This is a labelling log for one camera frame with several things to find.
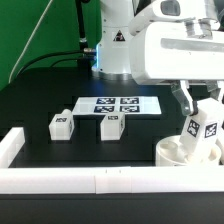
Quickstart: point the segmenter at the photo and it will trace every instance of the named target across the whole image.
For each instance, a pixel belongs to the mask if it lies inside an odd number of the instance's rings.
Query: white cube
[[[209,153],[216,143],[224,119],[223,105],[212,99],[198,101],[198,114],[188,116],[180,142],[189,154]]]
[[[125,113],[107,113],[100,124],[101,140],[119,140],[125,128]]]
[[[70,140],[75,128],[72,112],[64,110],[56,114],[49,125],[51,140]]]

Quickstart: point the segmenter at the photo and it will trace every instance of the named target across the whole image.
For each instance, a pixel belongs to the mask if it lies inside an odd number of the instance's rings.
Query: black table surface
[[[190,89],[195,100],[205,86]],[[70,141],[51,141],[48,125],[79,97],[158,96],[161,115],[126,115],[119,141],[101,142],[103,116],[74,116]],[[77,68],[31,69],[0,92],[0,138],[24,127],[26,143],[10,168],[153,166],[156,143],[184,123],[170,86],[94,79]],[[0,195],[1,223],[223,223],[223,193]]]

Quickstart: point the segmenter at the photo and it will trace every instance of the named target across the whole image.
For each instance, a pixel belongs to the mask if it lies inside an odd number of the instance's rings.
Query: white card with markers
[[[105,115],[108,112],[126,114],[161,114],[158,97],[80,97],[73,115]]]

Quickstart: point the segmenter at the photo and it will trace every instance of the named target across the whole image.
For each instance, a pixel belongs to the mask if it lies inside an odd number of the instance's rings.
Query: green wall
[[[48,2],[0,1],[0,90],[8,84],[9,74]],[[89,46],[95,47],[101,36],[99,0],[83,4],[83,10]],[[78,38],[75,0],[54,0],[17,71],[42,54],[79,49]],[[35,64],[36,67],[48,65],[49,60]]]

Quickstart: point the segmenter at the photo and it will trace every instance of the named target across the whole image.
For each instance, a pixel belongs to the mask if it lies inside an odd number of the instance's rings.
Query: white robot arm
[[[129,24],[133,78],[140,85],[171,84],[187,116],[181,136],[158,143],[157,165],[219,162],[224,120],[219,25],[213,0],[155,0]],[[187,90],[192,82],[207,84],[211,98],[193,101]]]

